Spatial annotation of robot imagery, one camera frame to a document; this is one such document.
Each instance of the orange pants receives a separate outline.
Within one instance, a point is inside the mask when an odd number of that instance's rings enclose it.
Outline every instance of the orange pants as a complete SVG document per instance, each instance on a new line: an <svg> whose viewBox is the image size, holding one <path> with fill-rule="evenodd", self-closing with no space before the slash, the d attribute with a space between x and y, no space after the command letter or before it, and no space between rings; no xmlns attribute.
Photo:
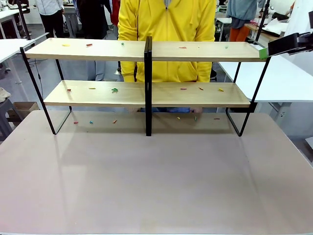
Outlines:
<svg viewBox="0 0 313 235"><path fill-rule="evenodd" d="M241 28L230 29L230 41L231 42L245 42L246 37L249 35L250 29L243 26Z"/></svg>

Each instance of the cardboard box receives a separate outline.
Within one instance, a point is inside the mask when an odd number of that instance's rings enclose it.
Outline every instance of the cardboard box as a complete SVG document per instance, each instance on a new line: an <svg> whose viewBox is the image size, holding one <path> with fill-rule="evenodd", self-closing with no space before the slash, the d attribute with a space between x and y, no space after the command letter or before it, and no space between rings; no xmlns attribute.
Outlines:
<svg viewBox="0 0 313 235"><path fill-rule="evenodd" d="M27 115L29 115L34 110L40 110L37 102L14 102L13 106L18 110L23 118L27 117ZM9 110L8 114L10 118L19 118L14 110ZM18 126L20 122L14 122L13 124Z"/></svg>

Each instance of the black pants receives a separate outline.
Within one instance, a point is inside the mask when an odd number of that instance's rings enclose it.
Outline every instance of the black pants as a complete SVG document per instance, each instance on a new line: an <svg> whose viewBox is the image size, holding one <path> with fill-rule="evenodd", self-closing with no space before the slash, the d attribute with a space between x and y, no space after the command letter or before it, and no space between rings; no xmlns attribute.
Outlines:
<svg viewBox="0 0 313 235"><path fill-rule="evenodd" d="M53 15L45 16L40 15L41 20L43 21L45 32L49 33L48 37L54 37L53 30L55 31L55 35L57 38L64 37L63 31L63 15L61 10L57 11Z"/></svg>

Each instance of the blue sweater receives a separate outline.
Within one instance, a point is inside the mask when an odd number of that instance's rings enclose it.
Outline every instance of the blue sweater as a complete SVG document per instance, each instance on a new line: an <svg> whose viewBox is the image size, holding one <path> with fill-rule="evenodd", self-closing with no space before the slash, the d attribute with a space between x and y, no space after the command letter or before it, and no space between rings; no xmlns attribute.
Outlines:
<svg viewBox="0 0 313 235"><path fill-rule="evenodd" d="M264 2L265 0L229 0L226 16L244 21L253 20L256 14L257 3L262 8Z"/></svg>

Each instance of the hoodie zipper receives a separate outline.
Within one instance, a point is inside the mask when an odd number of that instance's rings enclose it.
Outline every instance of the hoodie zipper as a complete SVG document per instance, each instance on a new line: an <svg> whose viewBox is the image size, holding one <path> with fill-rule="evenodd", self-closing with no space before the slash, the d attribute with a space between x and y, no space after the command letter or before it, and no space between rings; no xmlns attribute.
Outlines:
<svg viewBox="0 0 313 235"><path fill-rule="evenodd" d="M166 14L166 40L168 41L168 5L165 6L165 14ZM166 79L169 81L169 64L166 61Z"/></svg>

